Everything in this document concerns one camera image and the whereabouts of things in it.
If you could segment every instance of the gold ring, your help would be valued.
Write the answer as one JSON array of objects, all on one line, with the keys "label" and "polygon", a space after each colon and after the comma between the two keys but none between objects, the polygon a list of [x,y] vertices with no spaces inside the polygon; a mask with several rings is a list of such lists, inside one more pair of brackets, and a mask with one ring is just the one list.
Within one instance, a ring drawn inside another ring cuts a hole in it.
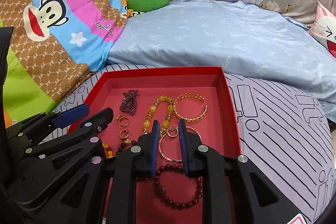
[{"label": "gold ring", "polygon": [[[123,120],[128,121],[128,123],[126,123],[126,124],[125,124],[125,123],[122,124],[121,121],[123,121]],[[128,126],[129,123],[130,123],[129,118],[127,118],[127,117],[125,117],[125,116],[123,116],[123,115],[121,115],[121,114],[119,114],[119,115],[117,116],[117,121],[118,121],[118,123],[119,123],[122,127],[126,127],[126,126]]]},{"label": "gold ring", "polygon": [[[196,130],[195,128],[192,128],[192,127],[186,127],[186,128],[189,128],[189,129],[191,129],[192,131],[194,131],[194,133],[196,133],[196,134],[199,136],[199,138],[202,139],[202,138],[201,138],[201,135],[197,132],[197,130]],[[166,135],[169,135],[169,136],[170,136],[170,134],[169,134],[168,132],[173,131],[173,130],[176,130],[176,131],[177,131],[177,134],[176,134],[175,136],[172,136],[171,138],[176,138],[177,135],[179,134],[178,127],[172,127],[172,128],[170,128],[165,134],[163,134],[162,137],[161,137],[160,140],[159,140],[159,152],[160,152],[161,156],[162,156],[164,159],[168,160],[168,161],[182,162],[182,159],[181,159],[181,160],[173,160],[173,159],[171,159],[171,158],[168,158],[167,156],[164,155],[164,153],[163,153],[162,150],[161,150],[161,142],[162,142],[163,138],[164,138]]]},{"label": "gold ring", "polygon": [[[121,134],[122,134],[124,131],[126,132],[127,136],[122,137]],[[122,131],[120,131],[119,136],[120,136],[120,138],[122,138],[123,140],[125,140],[125,139],[128,139],[128,133],[129,133],[129,130],[128,130],[128,129],[123,129]]]},{"label": "gold ring", "polygon": [[184,98],[188,98],[188,97],[191,97],[191,98],[195,98],[195,99],[198,99],[200,100],[202,103],[204,103],[204,98],[199,95],[199,94],[196,94],[196,93],[184,93],[182,95],[180,95],[179,97],[176,98],[174,104],[173,104],[173,108],[174,108],[174,113],[175,113],[175,116],[179,119],[179,120],[184,120],[186,123],[196,123],[196,122],[199,122],[200,120],[203,119],[203,117],[205,116],[206,112],[207,112],[207,109],[208,109],[208,105],[205,105],[205,108],[204,108],[204,111],[203,113],[196,117],[196,118],[184,118],[182,117],[180,114],[177,113],[177,110],[176,110],[176,105],[179,101],[181,101],[182,99]]}]

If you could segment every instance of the red box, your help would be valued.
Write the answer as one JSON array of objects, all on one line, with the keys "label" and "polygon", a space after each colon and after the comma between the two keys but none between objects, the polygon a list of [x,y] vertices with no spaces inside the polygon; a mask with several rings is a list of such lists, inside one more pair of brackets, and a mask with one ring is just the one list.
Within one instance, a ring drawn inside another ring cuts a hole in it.
[{"label": "red box", "polygon": [[[119,110],[124,98],[123,92],[130,89],[139,90],[137,113],[134,116]],[[89,116],[110,107],[115,118],[118,114],[128,117],[130,125],[127,129],[131,133],[130,139],[137,140],[142,134],[142,123],[156,98],[166,95],[175,100],[187,92],[200,94],[205,102],[194,98],[181,100],[176,109],[183,117],[197,117],[203,112],[205,104],[208,105],[207,113],[200,122],[187,124],[200,133],[203,144],[213,147],[225,156],[237,157],[241,154],[236,115],[221,67],[171,67],[106,72],[93,87],[85,103],[90,107]],[[162,102],[157,107],[153,120],[158,120],[161,125],[166,113],[167,103]],[[119,132],[125,129],[115,118],[99,135],[103,143],[109,145],[114,152],[122,142]],[[178,125],[178,119],[173,116],[170,126],[175,125]],[[73,131],[75,126],[76,124],[73,124],[69,132]],[[165,137],[161,148],[169,158],[181,158],[178,138]],[[172,164],[159,154],[157,168],[167,163]],[[164,185],[167,196],[179,203],[191,201],[196,190],[195,180],[172,172],[163,173],[160,182]],[[153,180],[147,180],[137,183],[136,216],[138,224],[201,224],[202,200],[190,209],[173,210],[157,198]]]}]

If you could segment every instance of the thin gold bangle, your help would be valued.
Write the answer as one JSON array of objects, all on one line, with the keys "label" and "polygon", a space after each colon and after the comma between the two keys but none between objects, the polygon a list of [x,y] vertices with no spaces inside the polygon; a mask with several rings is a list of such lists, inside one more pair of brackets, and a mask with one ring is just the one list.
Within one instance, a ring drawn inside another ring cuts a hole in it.
[{"label": "thin gold bangle", "polygon": [[186,123],[196,123],[196,122],[199,122],[200,120],[203,119],[203,117],[205,116],[206,112],[207,112],[207,109],[208,109],[208,105],[205,105],[205,108],[204,108],[204,111],[203,113],[196,117],[196,118],[184,118],[182,117],[180,114],[177,113],[177,110],[176,110],[176,105],[179,101],[181,101],[182,99],[184,98],[188,98],[188,97],[191,97],[191,98],[195,98],[195,99],[198,99],[200,100],[202,103],[204,103],[204,98],[199,95],[199,94],[196,94],[196,93],[184,93],[182,95],[180,95],[179,97],[176,98],[174,104],[173,104],[173,107],[174,107],[174,113],[175,113],[175,116],[181,120],[183,119]]},{"label": "thin gold bangle", "polygon": [[[195,128],[192,128],[192,127],[186,127],[186,128],[192,130],[194,133],[196,133],[196,134],[199,136],[200,139],[202,139],[202,138],[201,138],[201,135],[198,133],[198,131],[197,131]],[[171,135],[169,134],[169,132],[171,132],[171,131],[173,131],[173,130],[176,130],[176,131],[177,131],[177,134],[174,135],[174,136],[171,136]],[[161,150],[161,142],[163,141],[163,138],[164,138],[166,135],[169,135],[169,137],[171,137],[171,138],[176,138],[178,134],[179,134],[179,128],[178,128],[178,127],[171,127],[165,134],[162,135],[162,137],[161,137],[160,140],[159,140],[159,152],[160,152],[161,156],[162,156],[164,159],[168,160],[168,161],[172,161],[172,162],[182,162],[182,159],[181,159],[181,160],[173,160],[173,159],[171,159],[171,158],[168,158],[167,156],[164,155],[164,153],[163,153],[162,150]]]}]

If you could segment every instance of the cartoon blanket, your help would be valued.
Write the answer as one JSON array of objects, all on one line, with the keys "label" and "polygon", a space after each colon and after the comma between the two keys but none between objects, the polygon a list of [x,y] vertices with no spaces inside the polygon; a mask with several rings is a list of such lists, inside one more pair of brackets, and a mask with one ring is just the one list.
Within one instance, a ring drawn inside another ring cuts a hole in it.
[{"label": "cartoon blanket", "polygon": [[14,26],[4,85],[6,126],[50,111],[103,67],[127,18],[126,0],[0,0]]}]

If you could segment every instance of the metal screw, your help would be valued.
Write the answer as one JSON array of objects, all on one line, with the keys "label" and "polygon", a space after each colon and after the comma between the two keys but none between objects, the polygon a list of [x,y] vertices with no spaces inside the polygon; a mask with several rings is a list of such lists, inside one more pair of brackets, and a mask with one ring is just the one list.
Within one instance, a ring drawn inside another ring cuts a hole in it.
[{"label": "metal screw", "polygon": [[238,160],[240,162],[242,162],[242,163],[245,163],[245,162],[247,162],[249,160],[249,158],[247,156],[245,156],[245,155],[239,155],[238,156]]},{"label": "metal screw", "polygon": [[209,148],[206,145],[200,145],[198,147],[198,150],[200,150],[201,152],[206,152],[209,150]]},{"label": "metal screw", "polygon": [[92,162],[93,164],[98,164],[98,163],[101,162],[101,157],[99,157],[99,156],[95,156],[95,157],[93,157],[93,158],[91,159],[91,162]]},{"label": "metal screw", "polygon": [[138,153],[138,152],[141,151],[141,147],[140,147],[140,146],[137,146],[137,145],[132,146],[132,147],[131,147],[131,151],[132,151],[133,153]]},{"label": "metal screw", "polygon": [[99,141],[99,138],[98,138],[98,137],[92,137],[92,138],[90,139],[90,142],[92,142],[92,143],[96,143],[97,141]]}]

